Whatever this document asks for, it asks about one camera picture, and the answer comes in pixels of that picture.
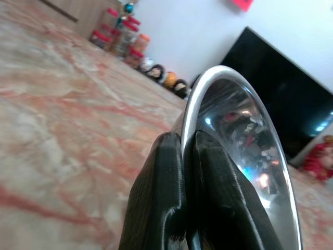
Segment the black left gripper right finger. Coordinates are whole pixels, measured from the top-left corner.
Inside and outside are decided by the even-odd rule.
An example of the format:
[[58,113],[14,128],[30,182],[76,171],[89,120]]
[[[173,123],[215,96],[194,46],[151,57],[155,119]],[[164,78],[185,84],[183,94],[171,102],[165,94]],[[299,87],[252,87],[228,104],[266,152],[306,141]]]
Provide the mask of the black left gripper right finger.
[[202,249],[282,249],[254,186],[225,148],[197,131],[193,157]]

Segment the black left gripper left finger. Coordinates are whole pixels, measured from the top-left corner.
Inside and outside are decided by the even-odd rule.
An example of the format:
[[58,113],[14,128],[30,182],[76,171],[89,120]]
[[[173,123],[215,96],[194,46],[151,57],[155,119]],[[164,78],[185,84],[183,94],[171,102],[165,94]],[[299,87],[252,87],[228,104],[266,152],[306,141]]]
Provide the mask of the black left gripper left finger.
[[131,188],[119,249],[183,249],[187,218],[180,137],[163,133]]

